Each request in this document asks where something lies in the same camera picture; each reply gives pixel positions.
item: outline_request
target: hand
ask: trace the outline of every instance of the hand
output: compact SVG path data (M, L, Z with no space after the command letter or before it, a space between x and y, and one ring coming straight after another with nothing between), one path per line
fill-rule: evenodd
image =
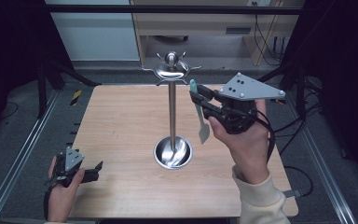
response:
M266 115L266 102L255 101L257 110ZM257 117L266 119L257 113ZM259 184L269 177L267 153L269 147L269 131L260 123L245 133L228 134L223 125L214 117L209 117L213 135L226 144L232 159L243 173L243 180L249 184Z
M54 157L50 169L48 170L49 178L52 176L56 160L57 158ZM68 188L57 184L52 189L50 198L48 199L48 221L66 222L66 219L71 212L77 189L83 180L84 172L84 168L80 168Z

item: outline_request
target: sleeve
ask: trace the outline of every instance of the sleeve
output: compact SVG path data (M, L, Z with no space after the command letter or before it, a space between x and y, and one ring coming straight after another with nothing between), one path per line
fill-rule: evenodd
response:
M274 187L271 175L262 183L251 185L241 180L242 173L237 166L232 168L233 178L240 189L240 224L290 223L282 210L286 197Z

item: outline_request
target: white wall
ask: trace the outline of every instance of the white wall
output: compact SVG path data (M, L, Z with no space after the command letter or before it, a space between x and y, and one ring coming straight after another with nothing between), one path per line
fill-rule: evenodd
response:
M128 5L129 0L45 0L46 4ZM51 13L72 61L139 61L129 13Z

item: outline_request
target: round metal base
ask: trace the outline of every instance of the round metal base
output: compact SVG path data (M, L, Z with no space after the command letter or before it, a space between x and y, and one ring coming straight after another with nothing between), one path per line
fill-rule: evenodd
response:
M175 138L175 150L171 149L171 137L158 140L154 148L154 157L158 165L176 170L186 166L193 156L193 148L182 136Z

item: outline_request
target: wooden tabletop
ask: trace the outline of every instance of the wooden tabletop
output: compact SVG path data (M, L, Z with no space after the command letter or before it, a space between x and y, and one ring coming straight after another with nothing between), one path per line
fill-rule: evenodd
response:
M103 161L100 178L80 185L71 217L239 217L240 194L231 177L228 149L211 135L202 145L200 122L188 86L176 86L176 134L193 147L179 170L159 166L155 144L170 134L168 86L98 86L89 100L74 142L83 166ZM290 189L274 150L268 167L275 186ZM287 216L298 212L290 198Z

